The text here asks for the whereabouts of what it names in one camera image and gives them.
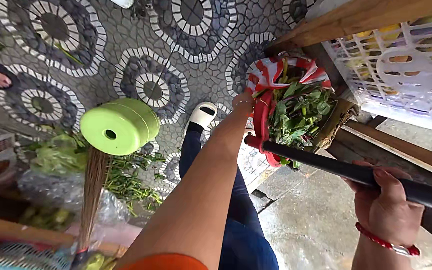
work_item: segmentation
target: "forearm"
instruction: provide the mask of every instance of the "forearm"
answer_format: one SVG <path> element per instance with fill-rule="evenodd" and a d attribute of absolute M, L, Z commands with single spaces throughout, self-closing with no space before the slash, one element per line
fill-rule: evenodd
<path fill-rule="evenodd" d="M 250 104 L 237 106 L 131 245 L 119 266 L 158 254 L 191 256 L 218 269 L 237 158 Z"/>
<path fill-rule="evenodd" d="M 411 260 L 360 236 L 352 270 L 412 270 Z"/>

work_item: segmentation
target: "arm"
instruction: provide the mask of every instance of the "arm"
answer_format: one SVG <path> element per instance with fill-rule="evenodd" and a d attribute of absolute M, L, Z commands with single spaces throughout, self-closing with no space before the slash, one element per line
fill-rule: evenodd
<path fill-rule="evenodd" d="M 149 255 L 177 253 L 201 261 L 210 270 L 218 269 L 238 153 L 253 111 L 251 95 L 238 95 L 233 108 L 119 266 Z"/>
<path fill-rule="evenodd" d="M 356 161 L 360 166 L 371 164 Z M 381 193 L 368 190 L 345 180 L 356 192 L 354 203 L 359 223 L 375 236 L 393 245 L 411 247 L 418 236 L 424 206 L 408 202 L 401 182 L 396 179 L 412 179 L 396 168 L 376 167 L 374 178 L 381 187 Z M 353 270 L 411 270 L 410 258 L 398 255 L 360 235 Z"/>

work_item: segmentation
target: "red string bracelet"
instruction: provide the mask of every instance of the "red string bracelet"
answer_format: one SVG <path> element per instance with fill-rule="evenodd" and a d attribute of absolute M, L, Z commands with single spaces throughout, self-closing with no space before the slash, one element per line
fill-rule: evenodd
<path fill-rule="evenodd" d="M 369 240 L 371 240 L 372 242 L 375 242 L 375 243 L 379 244 L 380 246 L 383 246 L 384 248 L 387 248 L 389 250 L 393 250 L 399 255 L 403 255 L 406 257 L 421 255 L 421 251 L 415 245 L 412 245 L 411 247 L 405 248 L 402 245 L 394 245 L 392 243 L 386 242 L 385 240 L 379 238 L 378 236 L 375 236 L 374 234 L 370 233 L 368 230 L 364 229 L 363 226 L 359 222 L 356 223 L 356 229 L 363 236 L 368 237 Z"/>

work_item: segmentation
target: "broom bristles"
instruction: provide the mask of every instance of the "broom bristles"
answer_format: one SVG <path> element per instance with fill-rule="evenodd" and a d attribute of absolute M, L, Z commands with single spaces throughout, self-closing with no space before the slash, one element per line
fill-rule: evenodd
<path fill-rule="evenodd" d="M 88 163 L 84 177 L 84 201 L 81 210 L 81 227 L 79 229 L 78 251 L 89 248 L 96 211 L 103 185 L 108 177 L 110 156 L 90 146 Z"/>

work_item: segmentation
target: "mosaic tile floor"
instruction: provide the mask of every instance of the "mosaic tile floor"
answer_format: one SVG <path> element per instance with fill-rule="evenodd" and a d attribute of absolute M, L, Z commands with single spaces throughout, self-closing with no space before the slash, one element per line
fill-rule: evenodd
<path fill-rule="evenodd" d="M 0 63 L 21 81 L 17 90 L 0 90 L 0 125 L 20 133 L 23 144 L 47 135 L 52 123 L 78 131 L 81 116 L 102 103 L 140 99 L 161 119 L 158 137 L 141 151 L 167 156 L 156 169 L 167 180 L 147 178 L 166 197 L 181 180 L 179 149 L 193 108 L 215 103 L 215 128 L 245 88 L 250 65 L 296 26 L 307 4 L 153 0 L 145 18 L 133 19 L 109 0 L 0 0 L 0 42 L 7 46 Z M 210 135 L 206 130 L 202 140 Z M 247 184 L 269 168 L 265 161 L 242 147 Z"/>

